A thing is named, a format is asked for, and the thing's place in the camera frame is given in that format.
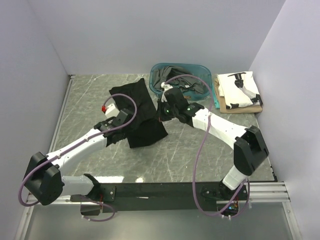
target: purple cable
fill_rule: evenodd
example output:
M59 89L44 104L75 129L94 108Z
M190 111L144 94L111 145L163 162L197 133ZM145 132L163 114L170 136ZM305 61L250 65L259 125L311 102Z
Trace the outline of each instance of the purple cable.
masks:
M213 92L212 92L212 89L209 87L209 85L203 81L200 77L197 77L197 76L193 76L193 75L190 75L190 74L182 74L182 75L178 75L178 76L174 76L172 78L170 78L169 80L167 80L165 82L165 84L171 82L172 80L175 80L175 79L178 79L178 78L181 78L181 77L190 77L190 78L194 78L194 79L197 79L199 81L201 81L205 86L206 88L208 89L210 95L211 95L211 98L212 98L212 101L210 102L210 106L208 108L209 112L211 112L211 109L213 107L213 104L214 104L214 95L213 95ZM240 185L239 187L237 188L237 190L235 191L235 193L233 194L233 196L231 197L230 201L220 210L220 211L217 211L215 213L208 213L208 212L205 212L199 202L198 202L198 199L197 199L197 193L196 193L196 172L197 172L197 164L198 164L198 160L199 160L199 156L200 156L200 153L201 153L201 150L205 144L205 141L208 137L208 134L209 134L209 130L210 130L210 126L211 126L211 118L210 118L210 115L208 116L208 127L206 128L206 131L205 131L205 134L204 134L204 138L201 142L201 145L199 147L199 150L198 152L196 153L196 157L195 157L195 162L194 162L194 165L193 165L193 171L192 171L192 193L193 193L193 199L194 199L194 203L196 205L196 207L199 209L200 212L202 212L204 215L206 216L209 216L209 217L214 217L214 216L217 216L217 215L221 215L221 213L223 211L225 211L229 205L233 202L233 200L235 199L235 197L238 195L238 193L240 192L241 188L243 187L243 185L245 184L246 180L244 180ZM250 183L249 183L249 180L248 181L248 197L247 197L247 201L245 203L245 206L247 205L247 203L249 202L249 191L250 191ZM235 217L235 216L238 216L240 213L242 213L243 209L240 210L240 212L238 212L236 215L232 216L232 217Z
M137 115L138 108L137 108L137 105L136 105L135 101L134 101L131 97L129 97L128 95L125 95L125 94L122 94L122 93L113 94L113 95L111 95L110 97L108 97L108 98L104 101L103 105L105 106L106 103L107 103L111 98L116 97L116 96L125 97L125 98L129 99L129 100L133 103L133 106L134 106L134 114L133 114L132 118L131 118L128 122L126 122L125 124L123 124L123 125L121 125L121 126L117 126L117 127L114 127L114 128L111 128L111 129L102 131L102 132L95 133L95 134L89 136L89 137L88 137L88 140L91 140L92 138L95 138L95 137L97 137L97 136L103 135L103 134L105 134L105 133L112 132L112 131L115 131L115 130L119 130L119 129L121 129L121 128L124 128L125 126L129 125L129 124L135 119L135 117L136 117L136 115ZM74 146L71 146L70 148L68 148L68 149L66 149L65 151L61 152L60 156L63 156L63 155L65 155L65 154L71 152L72 150L76 149L77 147L79 147L80 145L82 145L82 144L84 144L84 143L86 143L86 142L87 142L87 140L86 140L86 139L83 139L82 141L78 142L78 143L75 144ZM23 206L25 206L25 207L32 207L32 206L34 206L34 205L36 205L36 204L39 203L39 201L35 201L35 202L33 202L33 203L26 203L26 202L23 201L23 199L22 199L22 191L23 191L23 189L24 189L24 186L25 186L26 182L29 180L29 178L30 178L36 171L38 171L39 169L41 169L41 168L42 168L43 166L45 166L46 164L51 163L51 162L53 162L54 160L57 160L58 158L59 158L59 156L56 155L56 156L52 157L51 159L48 159L47 161L45 161L45 162L41 163L40 165L38 165L37 167L35 167L33 170L31 170L31 171L25 176L25 178L22 180L22 183L21 183L21 186L20 186L19 192L18 192L18 200L19 200L19 203L20 203L21 205L23 205ZM104 204L104 203L97 203L97 204L99 204L99 205L100 205L100 204L103 204L104 206L106 206L106 207L108 207L108 208L110 208L110 209L113 210L112 216L109 217L109 218L107 218L107 219L103 219L103 221L109 220L110 218L112 218L112 217L115 215L115 211L114 211L114 209L113 209L111 206L109 206L109 205L107 205L107 204Z

